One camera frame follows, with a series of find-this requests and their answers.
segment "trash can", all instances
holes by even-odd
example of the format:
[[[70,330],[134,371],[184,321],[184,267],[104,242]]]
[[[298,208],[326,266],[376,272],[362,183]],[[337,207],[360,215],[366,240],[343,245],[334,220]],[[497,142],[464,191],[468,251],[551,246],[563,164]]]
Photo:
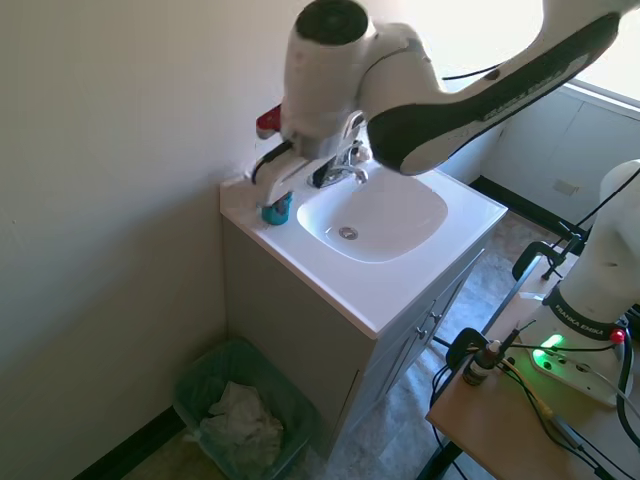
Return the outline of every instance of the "trash can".
[[[282,423],[280,454],[259,480],[284,478],[288,467],[311,437],[315,425],[315,409],[246,340],[230,340],[198,359],[178,381],[173,408],[193,433],[202,450],[230,480],[246,480],[248,477],[225,458],[224,452],[213,439],[200,429],[200,422],[208,416],[209,407],[220,400],[227,382],[255,387],[263,404]]]

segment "red object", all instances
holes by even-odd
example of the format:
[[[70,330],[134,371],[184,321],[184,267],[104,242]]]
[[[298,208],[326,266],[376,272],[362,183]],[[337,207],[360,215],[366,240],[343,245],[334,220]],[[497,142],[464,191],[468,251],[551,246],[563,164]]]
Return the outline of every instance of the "red object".
[[[258,137],[266,140],[280,131],[280,109],[281,105],[278,105],[258,117],[258,120],[256,120],[256,133]]]
[[[624,343],[624,337],[626,337],[626,333],[624,333],[624,330],[616,328],[613,332],[611,332],[609,340],[611,340],[616,345],[621,345]]]

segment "chrome faucet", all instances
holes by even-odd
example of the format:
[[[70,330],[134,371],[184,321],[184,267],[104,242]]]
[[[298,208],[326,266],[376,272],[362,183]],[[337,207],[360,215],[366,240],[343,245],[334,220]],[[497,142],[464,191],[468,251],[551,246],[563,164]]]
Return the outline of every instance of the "chrome faucet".
[[[365,183],[367,183],[367,181],[369,181],[369,174],[365,170],[354,167],[353,165],[337,165],[327,170],[327,173],[325,174],[325,178],[327,179],[327,181],[323,185],[323,187],[333,185],[333,183],[337,183],[351,174],[355,175],[358,185],[364,185]],[[333,183],[329,183],[330,178],[333,178],[335,181]]]
[[[359,185],[367,183],[369,179],[367,172],[355,166],[358,161],[364,162],[370,157],[364,143],[357,139],[364,126],[364,117],[361,113],[352,117],[348,122],[344,138],[352,138],[353,143],[311,175],[308,180],[309,185],[316,188],[325,188],[335,185],[350,175],[355,175],[356,182]]]

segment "power outlet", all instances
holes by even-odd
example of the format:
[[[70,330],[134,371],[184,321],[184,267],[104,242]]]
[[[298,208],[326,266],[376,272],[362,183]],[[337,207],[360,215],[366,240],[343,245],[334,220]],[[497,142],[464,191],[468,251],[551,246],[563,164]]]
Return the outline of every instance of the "power outlet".
[[[553,184],[553,189],[556,192],[559,192],[563,195],[566,195],[567,197],[570,197],[571,195],[576,193],[578,190],[580,190],[580,187],[576,185],[571,185],[570,183],[567,183],[564,180],[560,180],[558,178],[556,179],[556,183]]]

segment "franka emika robot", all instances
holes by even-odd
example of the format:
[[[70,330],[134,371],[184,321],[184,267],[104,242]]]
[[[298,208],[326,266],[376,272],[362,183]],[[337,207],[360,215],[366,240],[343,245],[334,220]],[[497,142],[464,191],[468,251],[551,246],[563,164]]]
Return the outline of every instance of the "franka emika robot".
[[[615,40],[622,16],[639,6],[640,0],[543,0],[542,28],[529,47],[449,93],[408,25],[374,22],[351,0],[312,2],[290,34],[282,104],[258,120],[265,137],[279,131],[283,139],[255,168],[258,205],[273,205],[335,156],[354,112],[366,120],[377,162],[402,175],[437,167],[592,64]],[[640,299],[638,171],[634,160],[604,178],[602,199],[617,195],[598,213],[570,273],[523,319],[522,325],[535,319],[521,332],[524,343],[589,350],[618,342],[630,350],[619,319]],[[615,390],[576,362],[616,384],[623,350],[572,352],[574,363],[535,350],[531,360],[540,372],[614,405]]]

